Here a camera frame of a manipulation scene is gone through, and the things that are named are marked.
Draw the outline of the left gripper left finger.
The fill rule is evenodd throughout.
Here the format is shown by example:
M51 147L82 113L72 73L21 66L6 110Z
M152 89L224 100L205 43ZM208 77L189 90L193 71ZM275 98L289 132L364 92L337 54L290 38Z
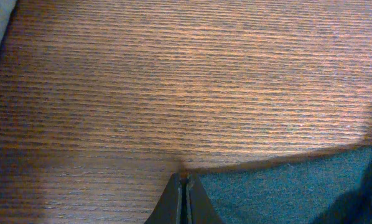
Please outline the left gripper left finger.
M179 174L172 174L159 201L145 224L180 224L182 213L182 183Z

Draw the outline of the dark teal t-shirt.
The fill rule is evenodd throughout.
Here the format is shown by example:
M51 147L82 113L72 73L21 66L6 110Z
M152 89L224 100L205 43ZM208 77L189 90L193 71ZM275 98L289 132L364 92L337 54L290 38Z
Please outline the dark teal t-shirt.
M372 223L372 145L200 181L225 223Z

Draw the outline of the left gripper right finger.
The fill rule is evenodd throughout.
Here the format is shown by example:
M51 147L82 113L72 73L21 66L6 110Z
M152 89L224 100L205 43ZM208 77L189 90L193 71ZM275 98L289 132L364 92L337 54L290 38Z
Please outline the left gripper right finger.
M198 175L190 174L185 188L187 224L224 224Z

